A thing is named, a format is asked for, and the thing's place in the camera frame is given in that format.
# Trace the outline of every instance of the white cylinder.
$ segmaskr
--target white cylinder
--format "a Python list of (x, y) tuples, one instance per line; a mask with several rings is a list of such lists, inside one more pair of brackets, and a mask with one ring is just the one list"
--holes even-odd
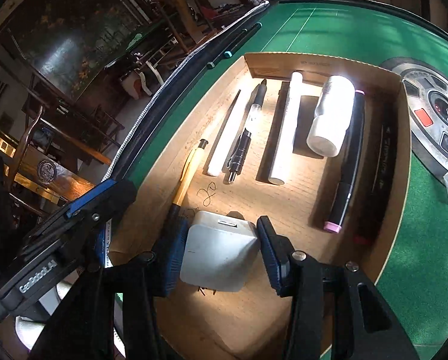
[(324, 157), (339, 154), (351, 121), (354, 93), (354, 85), (346, 77), (329, 77), (322, 87), (307, 136), (311, 150)]
[(292, 73), (289, 91), (287, 92), (286, 108), (281, 122), (281, 130), (277, 140), (273, 164), (269, 173), (269, 182), (283, 185), (289, 175), (289, 165), (294, 146), (295, 129), (298, 127), (299, 105), (302, 94), (302, 74)]
[(213, 157), (210, 159), (209, 166), (207, 167), (207, 174), (209, 176), (219, 176), (224, 165), (224, 161), (227, 159), (227, 154), (231, 150), (232, 142), (238, 133), (239, 126), (241, 125), (242, 117), (246, 110), (247, 102), (251, 96), (252, 91), (249, 89), (241, 89), (238, 98), (235, 101), (231, 114), (227, 119), (224, 130), (222, 130), (219, 142), (214, 150)]

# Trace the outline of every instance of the green table surface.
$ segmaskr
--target green table surface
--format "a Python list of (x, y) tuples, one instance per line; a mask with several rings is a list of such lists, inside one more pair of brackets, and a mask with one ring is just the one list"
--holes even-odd
[[(246, 52), (309, 52), (377, 66), (403, 56), (431, 64), (448, 77), (448, 42), (385, 13), (339, 4), (277, 4), (261, 23), (239, 52), (206, 72), (172, 110), (129, 177), (137, 186), (204, 93)], [(444, 186), (415, 156), (398, 238), (377, 287), (421, 359), (434, 356), (448, 337), (448, 199)]]

